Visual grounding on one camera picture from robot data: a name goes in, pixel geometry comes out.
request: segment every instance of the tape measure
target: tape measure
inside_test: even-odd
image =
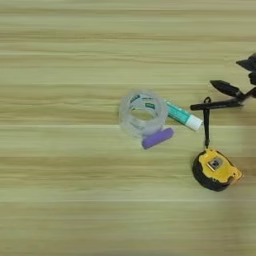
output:
[[[207,97],[204,103],[210,103],[211,98]],[[205,129],[205,150],[201,152],[193,164],[195,179],[205,188],[214,191],[222,191],[229,185],[236,183],[242,173],[219,151],[209,149],[209,119],[210,109],[204,110]]]

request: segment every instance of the wooden table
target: wooden table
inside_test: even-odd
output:
[[[253,256],[256,101],[211,114],[211,145],[245,177],[225,192],[191,172],[203,148],[175,136],[144,151],[120,99],[177,105],[248,90],[254,0],[0,0],[0,255]]]

